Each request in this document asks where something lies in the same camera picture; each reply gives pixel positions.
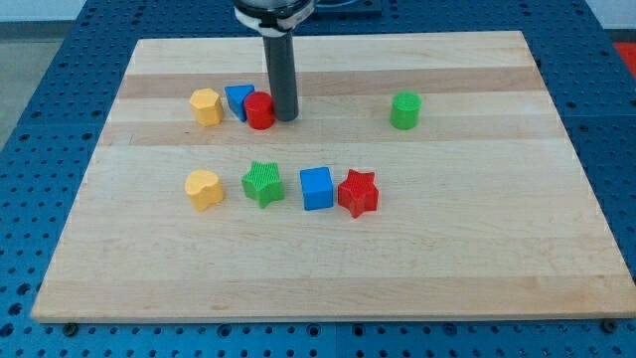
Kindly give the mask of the robot arm flange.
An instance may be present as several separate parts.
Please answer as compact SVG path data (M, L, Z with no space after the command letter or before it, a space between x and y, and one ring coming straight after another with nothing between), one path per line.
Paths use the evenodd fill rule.
M304 22L314 0L234 0L236 18L265 37L281 37Z

